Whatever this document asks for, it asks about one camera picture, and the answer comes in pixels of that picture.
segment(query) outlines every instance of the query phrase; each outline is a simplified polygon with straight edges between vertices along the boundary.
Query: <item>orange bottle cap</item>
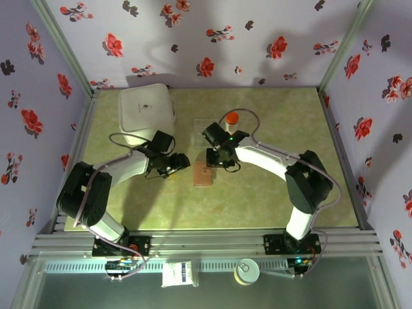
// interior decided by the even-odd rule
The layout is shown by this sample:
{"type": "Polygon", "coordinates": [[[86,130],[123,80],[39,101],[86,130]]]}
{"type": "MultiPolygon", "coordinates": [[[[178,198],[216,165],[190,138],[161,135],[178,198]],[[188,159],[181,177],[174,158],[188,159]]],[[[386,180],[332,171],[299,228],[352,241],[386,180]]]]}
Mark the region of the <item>orange bottle cap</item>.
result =
{"type": "Polygon", "coordinates": [[[238,113],[231,112],[226,115],[226,122],[228,124],[237,124],[239,121],[239,115],[238,113]]]}

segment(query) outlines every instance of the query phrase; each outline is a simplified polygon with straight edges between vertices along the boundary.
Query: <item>wire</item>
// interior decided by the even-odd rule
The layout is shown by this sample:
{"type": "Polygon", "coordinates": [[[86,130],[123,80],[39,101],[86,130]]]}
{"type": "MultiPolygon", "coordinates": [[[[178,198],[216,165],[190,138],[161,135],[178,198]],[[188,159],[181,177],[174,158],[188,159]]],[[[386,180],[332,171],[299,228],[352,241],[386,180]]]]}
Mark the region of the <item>wire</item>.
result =
{"type": "Polygon", "coordinates": [[[319,254],[319,256],[316,259],[315,263],[304,273],[304,276],[307,276],[308,274],[310,274],[310,272],[314,271],[314,268],[317,266],[317,264],[321,260],[321,257],[325,253],[326,246],[328,244],[328,235],[327,235],[327,233],[325,233],[323,230],[318,230],[318,229],[312,229],[312,231],[324,234],[325,240],[324,240],[324,245],[323,245],[323,249],[322,249],[321,253],[319,254]]]}
{"type": "Polygon", "coordinates": [[[308,249],[310,249],[310,250],[312,251],[312,254],[314,255],[314,256],[312,256],[310,259],[308,259],[308,261],[311,261],[311,260],[313,260],[313,259],[315,258],[315,256],[316,256],[316,251],[315,251],[315,249],[314,249],[313,247],[308,247],[308,249]]]}
{"type": "Polygon", "coordinates": [[[311,220],[311,223],[310,223],[310,226],[311,226],[311,227],[312,227],[312,225],[314,224],[315,219],[316,219],[316,217],[317,217],[317,215],[318,215],[319,212],[321,212],[322,210],[324,210],[324,209],[326,209],[326,208],[335,206],[336,204],[338,204],[338,203],[341,201],[341,199],[342,199],[342,188],[341,188],[341,186],[337,183],[337,181],[336,181],[334,178],[332,178],[332,177],[331,177],[328,173],[326,173],[324,170],[322,170],[322,169],[318,168],[317,166],[314,166],[313,164],[310,164],[310,163],[308,163],[308,162],[306,162],[306,161],[304,161],[304,160],[302,160],[302,159],[300,159],[300,158],[297,158],[297,157],[295,157],[295,156],[293,156],[293,155],[290,155],[290,154],[288,154],[288,153],[284,153],[284,152],[279,151],[279,150],[277,150],[277,149],[274,149],[274,148],[272,148],[272,147],[263,145],[261,142],[259,142],[258,140],[256,140],[255,134],[256,134],[256,131],[260,128],[260,119],[259,119],[258,114],[256,114],[256,113],[255,113],[254,111],[252,111],[251,109],[248,109],[248,108],[235,108],[235,109],[232,109],[232,110],[228,111],[227,113],[225,113],[225,114],[220,118],[219,124],[220,124],[220,122],[222,122],[222,120],[226,117],[227,114],[229,114],[229,113],[231,113],[231,112],[233,112],[233,111],[247,111],[247,112],[249,112],[249,113],[251,113],[252,115],[255,116],[255,118],[256,118],[256,120],[257,120],[257,125],[256,125],[255,130],[253,130],[252,134],[250,135],[250,137],[252,138],[252,140],[253,140],[259,147],[262,147],[262,148],[271,150],[271,151],[273,151],[273,152],[275,152],[275,153],[277,153],[277,154],[279,154],[279,155],[283,155],[283,156],[285,156],[285,157],[287,157],[287,158],[291,158],[291,159],[293,159],[293,160],[296,160],[296,161],[299,162],[300,164],[304,164],[304,165],[310,167],[310,168],[313,169],[314,171],[317,171],[319,174],[321,174],[321,175],[323,175],[324,177],[326,177],[327,179],[329,179],[329,180],[334,184],[334,186],[336,186],[336,188],[338,189],[338,192],[339,192],[339,195],[338,195],[337,199],[336,199],[335,201],[329,203],[329,204],[319,206],[319,207],[316,209],[316,211],[314,212],[314,215],[312,216],[312,220],[311,220]]]}
{"type": "Polygon", "coordinates": [[[144,178],[147,179],[147,180],[152,180],[152,179],[155,179],[155,178],[163,178],[161,176],[153,176],[153,177],[148,178],[149,175],[150,175],[150,172],[148,172],[146,175],[144,175],[144,178]]]}
{"type": "Polygon", "coordinates": [[[238,169],[235,169],[235,170],[233,170],[233,171],[230,171],[230,170],[227,169],[227,167],[225,167],[225,171],[227,171],[228,173],[236,173],[236,172],[240,171],[240,169],[242,168],[242,166],[240,166],[240,164],[237,163],[237,162],[235,162],[235,163],[238,165],[238,169]]]}
{"type": "Polygon", "coordinates": [[[88,196],[89,196],[91,184],[93,183],[96,175],[97,175],[99,172],[101,172],[103,169],[109,167],[110,165],[113,165],[113,164],[115,164],[115,163],[118,163],[118,162],[121,162],[121,161],[123,161],[123,160],[126,160],[126,159],[130,158],[130,157],[133,155],[133,148],[132,148],[132,147],[130,147],[129,145],[125,145],[125,144],[116,142],[115,140],[113,140],[113,136],[117,136],[117,135],[132,136],[132,137],[135,137],[135,138],[140,138],[140,139],[142,139],[142,140],[145,140],[146,142],[150,142],[150,140],[148,140],[148,139],[146,139],[146,138],[143,138],[143,137],[140,137],[140,136],[137,136],[137,135],[134,135],[134,134],[129,134],[129,133],[112,133],[112,134],[109,135],[109,140],[110,140],[112,143],[116,144],[117,146],[120,146],[120,147],[129,149],[129,153],[126,154],[125,156],[120,157],[120,158],[116,158],[116,159],[114,159],[114,160],[112,160],[112,161],[106,162],[105,164],[103,164],[103,165],[101,165],[99,168],[97,168],[96,171],[90,176],[88,185],[87,185],[87,187],[86,187],[86,191],[84,192],[84,196],[83,196],[83,199],[82,199],[82,203],[80,204],[80,207],[79,207],[79,209],[78,209],[78,211],[77,211],[77,213],[76,213],[76,217],[75,217],[75,221],[74,221],[74,223],[73,223],[73,227],[76,227],[76,226],[78,225],[78,223],[79,223],[79,220],[80,220],[80,217],[81,217],[81,215],[82,215],[82,213],[83,213],[84,207],[86,206],[86,201],[87,201],[88,196]]]}
{"type": "Polygon", "coordinates": [[[111,278],[112,280],[122,280],[122,279],[125,279],[125,278],[127,278],[127,277],[130,277],[130,276],[133,276],[133,275],[137,274],[138,272],[140,272],[141,270],[143,270],[143,269],[145,268],[145,266],[146,266],[146,260],[145,260],[144,256],[143,256],[139,251],[137,251],[137,250],[135,250],[135,249],[133,249],[133,248],[129,248],[129,247],[125,247],[125,246],[119,245],[118,243],[115,243],[114,241],[111,241],[111,240],[108,240],[108,239],[106,239],[106,238],[104,238],[104,237],[101,237],[101,236],[98,235],[95,231],[91,230],[89,227],[87,227],[87,230],[88,230],[89,232],[91,232],[94,236],[100,238],[100,239],[101,239],[102,241],[104,241],[105,243],[108,243],[109,245],[112,245],[112,246],[114,246],[114,247],[116,247],[116,248],[119,248],[119,249],[122,249],[122,250],[129,251],[129,252],[131,252],[131,253],[134,253],[135,255],[139,256],[139,257],[142,259],[142,262],[143,262],[143,263],[141,263],[138,268],[136,268],[136,269],[134,269],[134,270],[131,270],[130,272],[128,272],[128,273],[125,274],[125,275],[119,275],[118,277],[111,276],[110,278],[111,278]]]}

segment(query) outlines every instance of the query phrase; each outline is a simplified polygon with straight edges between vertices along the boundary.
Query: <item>glass panel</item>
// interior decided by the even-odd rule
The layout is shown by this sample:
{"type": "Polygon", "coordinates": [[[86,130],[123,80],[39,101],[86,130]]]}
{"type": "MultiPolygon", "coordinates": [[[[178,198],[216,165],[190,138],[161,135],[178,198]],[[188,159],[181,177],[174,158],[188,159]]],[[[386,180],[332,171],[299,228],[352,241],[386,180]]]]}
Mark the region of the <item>glass panel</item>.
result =
{"type": "Polygon", "coordinates": [[[111,282],[103,274],[45,274],[35,308],[379,308],[366,260],[324,258],[303,279],[261,274],[241,286],[233,273],[201,273],[199,287],[161,288],[161,274],[111,282]]]}

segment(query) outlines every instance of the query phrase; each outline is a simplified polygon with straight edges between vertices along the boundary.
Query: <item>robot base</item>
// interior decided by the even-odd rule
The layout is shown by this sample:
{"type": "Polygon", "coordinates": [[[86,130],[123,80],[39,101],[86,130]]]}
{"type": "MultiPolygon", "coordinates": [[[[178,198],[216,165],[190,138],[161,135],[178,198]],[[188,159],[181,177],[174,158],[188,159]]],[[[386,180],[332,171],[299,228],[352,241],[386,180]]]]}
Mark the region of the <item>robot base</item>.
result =
{"type": "MultiPolygon", "coordinates": [[[[151,237],[149,236],[128,236],[122,238],[119,242],[120,245],[125,247],[131,247],[134,250],[141,253],[143,256],[149,256],[151,237]]],[[[93,245],[93,252],[91,254],[96,257],[109,257],[109,256],[127,256],[131,257],[134,254],[130,251],[122,250],[109,245],[101,239],[95,238],[93,245]]]]}
{"type": "Polygon", "coordinates": [[[288,255],[288,254],[316,254],[321,253],[321,243],[317,234],[308,234],[300,242],[291,243],[291,239],[283,234],[273,234],[263,236],[263,246],[265,254],[269,255],[288,255]]]}

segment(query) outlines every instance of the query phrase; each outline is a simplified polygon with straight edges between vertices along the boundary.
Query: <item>black cable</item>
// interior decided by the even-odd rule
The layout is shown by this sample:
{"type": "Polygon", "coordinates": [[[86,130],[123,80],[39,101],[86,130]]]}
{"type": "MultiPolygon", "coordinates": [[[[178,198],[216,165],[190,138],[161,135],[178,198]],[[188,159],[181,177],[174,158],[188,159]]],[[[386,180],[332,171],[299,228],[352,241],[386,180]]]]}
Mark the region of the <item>black cable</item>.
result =
{"type": "Polygon", "coordinates": [[[173,139],[173,148],[172,150],[170,150],[168,153],[165,153],[166,156],[168,156],[169,154],[171,154],[174,151],[174,148],[176,147],[176,140],[174,139],[174,137],[172,136],[173,139]]]}
{"type": "Polygon", "coordinates": [[[152,180],[152,179],[154,179],[154,178],[159,178],[159,177],[161,177],[161,176],[153,176],[153,177],[148,178],[148,176],[150,175],[150,172],[147,172],[147,174],[144,175],[144,178],[145,178],[146,180],[152,180]]]}
{"type": "Polygon", "coordinates": [[[237,162],[235,162],[235,163],[238,165],[238,167],[239,167],[238,169],[235,169],[234,171],[230,171],[230,170],[227,169],[227,167],[225,167],[225,171],[227,171],[228,173],[236,173],[236,172],[240,171],[242,166],[240,166],[240,164],[237,163],[237,162]]]}
{"type": "Polygon", "coordinates": [[[122,144],[122,143],[119,143],[119,142],[116,142],[115,140],[113,140],[113,136],[116,136],[116,135],[131,136],[131,137],[139,138],[139,139],[141,139],[141,140],[145,140],[146,142],[150,142],[150,140],[148,140],[148,139],[146,139],[146,138],[144,138],[144,137],[140,137],[140,136],[137,136],[137,135],[134,135],[134,134],[129,134],[129,133],[120,133],[120,132],[119,132],[119,133],[111,133],[111,134],[109,135],[110,142],[116,144],[117,146],[127,148],[127,149],[129,149],[130,151],[133,151],[133,148],[132,148],[131,146],[125,145],[125,144],[122,144]]]}

